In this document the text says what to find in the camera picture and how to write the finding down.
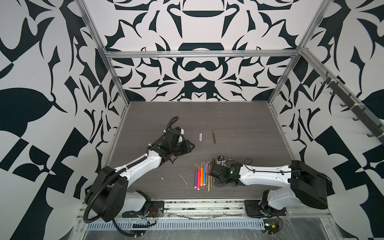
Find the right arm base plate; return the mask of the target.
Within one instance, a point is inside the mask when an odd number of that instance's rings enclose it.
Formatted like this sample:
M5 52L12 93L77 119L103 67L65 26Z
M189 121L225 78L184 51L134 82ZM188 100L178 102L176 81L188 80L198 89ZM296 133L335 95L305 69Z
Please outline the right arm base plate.
M250 218L273 218L276 216L286 216L286 208L276 210L268 205L266 200L245 200L246 214Z

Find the dark brown marker pen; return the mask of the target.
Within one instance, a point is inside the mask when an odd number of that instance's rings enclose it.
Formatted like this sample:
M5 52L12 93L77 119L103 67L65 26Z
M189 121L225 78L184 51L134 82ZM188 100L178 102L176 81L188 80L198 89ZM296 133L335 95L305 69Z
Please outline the dark brown marker pen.
M212 128L212 136L213 136L213 142L214 144L216 144L216 135L215 135L215 131L214 131L214 128Z

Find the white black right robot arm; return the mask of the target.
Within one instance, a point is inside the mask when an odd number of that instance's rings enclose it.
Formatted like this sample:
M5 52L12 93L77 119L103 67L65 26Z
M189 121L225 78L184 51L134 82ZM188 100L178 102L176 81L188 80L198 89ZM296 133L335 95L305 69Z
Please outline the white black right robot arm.
M263 193L260 206L265 211L302 205L325 210L328 208L328 189L332 187L327 175L296 160L279 167L255 167L235 161L230 167L225 163L213 164L209 176L215 179L217 187L276 187L276 190Z

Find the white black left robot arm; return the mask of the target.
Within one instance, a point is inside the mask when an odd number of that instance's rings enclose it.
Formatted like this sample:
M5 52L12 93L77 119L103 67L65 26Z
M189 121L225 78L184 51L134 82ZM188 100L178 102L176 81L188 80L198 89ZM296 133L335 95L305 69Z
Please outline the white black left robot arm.
M152 144L148 144L145 153L132 162L117 168L106 166L101 169L85 197L87 205L83 222L91 224L99 219L112 222L116 230L131 238L143 236L147 230L157 224L156 211L150 210L151 198L142 191L128 193L128 188L146 173L160 167L171 157L178 158L192 152L195 145L185 139L184 130L172 125L179 120L178 116L171 118L163 134ZM125 231L118 226L116 217L128 203L127 213L139 217L146 222L140 230Z

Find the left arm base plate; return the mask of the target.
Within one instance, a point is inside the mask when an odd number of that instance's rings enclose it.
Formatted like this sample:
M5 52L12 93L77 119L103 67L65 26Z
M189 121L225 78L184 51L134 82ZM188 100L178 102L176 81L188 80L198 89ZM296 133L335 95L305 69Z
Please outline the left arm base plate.
M126 211L122 213L123 218L140 218L140 217L160 217L164 212L164 201L150 201L146 202L142 209L138 212Z

